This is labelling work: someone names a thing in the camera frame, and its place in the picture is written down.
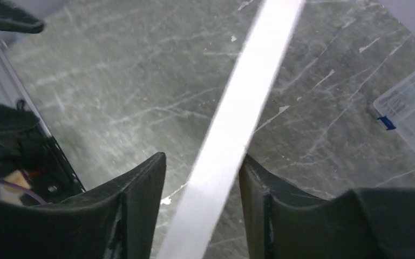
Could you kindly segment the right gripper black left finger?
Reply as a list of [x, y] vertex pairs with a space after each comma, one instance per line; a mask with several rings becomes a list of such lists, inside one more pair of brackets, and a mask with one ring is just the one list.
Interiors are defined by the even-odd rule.
[[165, 174], [158, 152], [60, 203], [0, 201], [0, 258], [149, 258]]

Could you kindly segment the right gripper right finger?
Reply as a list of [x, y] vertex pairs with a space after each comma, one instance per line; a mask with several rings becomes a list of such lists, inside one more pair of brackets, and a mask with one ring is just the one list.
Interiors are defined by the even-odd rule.
[[239, 181], [250, 258], [415, 258], [415, 188], [324, 200], [250, 156]]

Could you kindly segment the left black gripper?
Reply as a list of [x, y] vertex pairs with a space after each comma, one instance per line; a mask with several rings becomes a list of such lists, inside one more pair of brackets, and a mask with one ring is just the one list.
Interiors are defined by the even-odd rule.
[[10, 1], [0, 1], [0, 31], [37, 34], [45, 23]]

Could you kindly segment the white wooden picture frame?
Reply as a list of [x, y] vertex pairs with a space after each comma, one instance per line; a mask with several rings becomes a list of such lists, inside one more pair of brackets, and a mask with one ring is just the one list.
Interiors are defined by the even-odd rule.
[[303, 7], [304, 1], [261, 3], [157, 258], [203, 258]]

